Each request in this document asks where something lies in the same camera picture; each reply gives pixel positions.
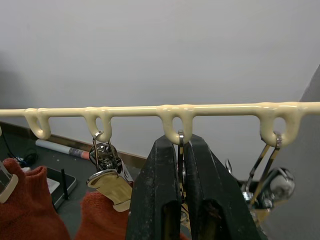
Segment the wooden baseboard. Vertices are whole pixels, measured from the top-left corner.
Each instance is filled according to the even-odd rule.
[[[34,135],[34,133],[31,131],[31,129],[28,127],[18,126],[18,125],[6,123],[6,122],[0,122],[0,126],[1,126],[1,129],[4,133],[15,134],[20,137],[24,137],[24,138],[28,138],[28,139],[32,139],[32,140],[38,139]],[[92,145],[88,144],[86,142],[77,141],[74,139],[70,139],[67,137],[58,136],[58,135],[54,135],[54,134],[52,134],[51,137],[49,139],[47,139],[47,141],[53,142],[56,144],[61,144],[64,146],[68,146],[68,147],[75,148],[75,149],[81,149],[81,150],[87,151],[87,152],[89,152],[90,149],[92,148]],[[124,164],[131,166],[131,167],[141,169],[146,162],[146,158],[142,157],[142,156],[130,154],[127,152],[121,152],[121,151],[118,151],[118,153],[119,153],[120,158],[122,158]]]

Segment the white wall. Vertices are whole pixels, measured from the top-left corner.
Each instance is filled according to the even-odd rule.
[[[3,0],[0,108],[298,101],[320,62],[319,8],[312,0]],[[156,117],[115,118],[112,127],[119,150],[142,156],[163,134]],[[91,142],[82,118],[51,119],[51,128]],[[255,117],[197,117],[194,133],[241,178],[264,145]]]

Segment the cream-coated metal bar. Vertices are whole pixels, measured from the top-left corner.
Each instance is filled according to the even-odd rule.
[[[272,147],[276,145],[277,138],[274,134],[274,120],[276,118],[281,117],[286,123],[285,132],[282,134],[282,146],[284,147],[295,140],[301,118],[308,114],[320,115],[320,102],[0,109],[0,117],[25,117],[33,133],[40,139],[47,139],[51,135],[50,117],[84,117],[92,136],[99,131],[96,119],[101,118],[103,134],[97,138],[100,142],[108,141],[111,138],[111,118],[113,117],[158,116],[162,120],[166,137],[176,145],[179,144],[179,135],[173,128],[175,117],[182,120],[184,141],[188,142],[192,136],[193,118],[196,116],[253,115],[260,119],[261,138]]]

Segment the hanging rack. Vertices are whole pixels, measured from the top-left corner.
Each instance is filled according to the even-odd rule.
[[[39,139],[44,140],[51,135],[49,125],[51,117],[84,117],[92,136],[99,131],[96,119],[101,118],[103,134],[97,140],[106,142],[110,140],[112,135],[111,118],[158,116],[162,120],[166,137],[176,145],[179,145],[179,134],[173,128],[175,117],[182,121],[183,141],[187,143],[191,139],[193,118],[196,116],[256,116],[260,120],[262,140],[272,147],[275,147],[277,142],[277,136],[274,134],[274,120],[276,118],[283,118],[286,123],[285,132],[281,135],[282,147],[285,147],[295,140],[301,118],[310,114],[320,115],[320,102],[0,109],[0,117],[25,117],[32,132]]]

